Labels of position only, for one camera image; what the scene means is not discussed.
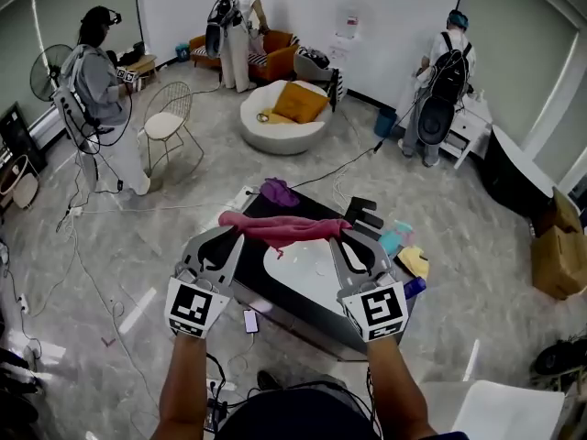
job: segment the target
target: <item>metal wire chair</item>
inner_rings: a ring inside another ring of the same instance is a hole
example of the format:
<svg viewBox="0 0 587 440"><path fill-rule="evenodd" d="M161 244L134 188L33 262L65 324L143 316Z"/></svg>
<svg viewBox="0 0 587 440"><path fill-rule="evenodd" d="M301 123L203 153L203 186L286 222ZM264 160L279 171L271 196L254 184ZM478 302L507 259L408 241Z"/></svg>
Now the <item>metal wire chair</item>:
<svg viewBox="0 0 587 440"><path fill-rule="evenodd" d="M190 91L190 87L184 82L169 83L161 88L157 94L155 94L153 99L150 100L143 123L145 134L147 135L150 174L163 158L167 158L167 164L169 165L170 152L183 146L183 140L178 134L178 131L182 127L202 152L200 159L188 174L191 174L204 159L204 151L202 150L202 147L200 147L200 144L185 126L185 123L190 118L191 109L192 92ZM168 149L167 141L173 136L177 136L177 138L180 139L180 145ZM165 145L165 153L152 165L150 158L151 141L163 142Z"/></svg>

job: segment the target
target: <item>blue bucket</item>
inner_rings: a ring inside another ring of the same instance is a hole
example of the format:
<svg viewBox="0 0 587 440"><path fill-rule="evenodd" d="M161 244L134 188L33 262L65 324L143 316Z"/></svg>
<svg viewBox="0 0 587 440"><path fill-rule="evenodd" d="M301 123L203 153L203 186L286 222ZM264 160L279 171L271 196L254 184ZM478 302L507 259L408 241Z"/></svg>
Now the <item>blue bucket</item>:
<svg viewBox="0 0 587 440"><path fill-rule="evenodd" d="M190 46L188 44L180 44L175 48L177 54L177 61L187 62L190 60Z"/></svg>
<svg viewBox="0 0 587 440"><path fill-rule="evenodd" d="M382 107L377 115L377 122L375 123L375 134L381 138L389 137L392 132L393 125L397 119L395 109L392 107Z"/></svg>

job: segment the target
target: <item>cardboard box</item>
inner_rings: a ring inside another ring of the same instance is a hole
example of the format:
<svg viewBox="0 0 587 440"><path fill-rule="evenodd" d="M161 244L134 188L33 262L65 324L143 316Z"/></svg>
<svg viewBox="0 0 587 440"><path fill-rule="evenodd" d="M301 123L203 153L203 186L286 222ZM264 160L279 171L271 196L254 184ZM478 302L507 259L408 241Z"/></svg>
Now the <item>cardboard box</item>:
<svg viewBox="0 0 587 440"><path fill-rule="evenodd" d="M587 236L553 226L532 243L532 284L557 300L587 286Z"/></svg>
<svg viewBox="0 0 587 440"><path fill-rule="evenodd" d="M547 211L533 218L532 225L537 237L541 237L550 228L557 226L565 233L582 233L579 212L569 198L556 188L552 188L553 197Z"/></svg>

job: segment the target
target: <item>white shirt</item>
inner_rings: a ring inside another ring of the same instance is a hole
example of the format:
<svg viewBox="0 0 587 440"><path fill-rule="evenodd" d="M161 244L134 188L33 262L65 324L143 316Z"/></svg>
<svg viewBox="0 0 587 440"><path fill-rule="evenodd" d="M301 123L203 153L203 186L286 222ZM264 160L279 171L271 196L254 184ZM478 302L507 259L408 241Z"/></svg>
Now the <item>white shirt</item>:
<svg viewBox="0 0 587 440"><path fill-rule="evenodd" d="M469 44L469 40L465 36L465 34L460 31L459 29L451 29L447 31L449 33L450 43L452 44L453 49L460 50L464 52ZM429 59L430 59L430 67L434 67L444 54L449 51L447 47L447 43L442 37L442 34L438 33L434 36L434 40L432 42L432 49L430 51ZM477 54L475 53L475 48L472 47L467 54L467 61L469 61L469 76L473 76L475 74L475 64L477 63Z"/></svg>
<svg viewBox="0 0 587 440"><path fill-rule="evenodd" d="M237 8L245 20L245 24L249 23L250 13L253 10L253 4L257 0L237 0Z"/></svg>

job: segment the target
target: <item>purple cloth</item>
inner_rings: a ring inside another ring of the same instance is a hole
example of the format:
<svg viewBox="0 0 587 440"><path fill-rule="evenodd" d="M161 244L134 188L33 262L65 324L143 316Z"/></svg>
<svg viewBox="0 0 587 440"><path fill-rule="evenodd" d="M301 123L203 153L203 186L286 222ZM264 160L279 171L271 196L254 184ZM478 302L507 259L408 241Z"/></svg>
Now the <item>purple cloth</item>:
<svg viewBox="0 0 587 440"><path fill-rule="evenodd" d="M296 207L300 200L287 187L287 182L277 178L267 178L260 187L260 193L274 204L281 207Z"/></svg>

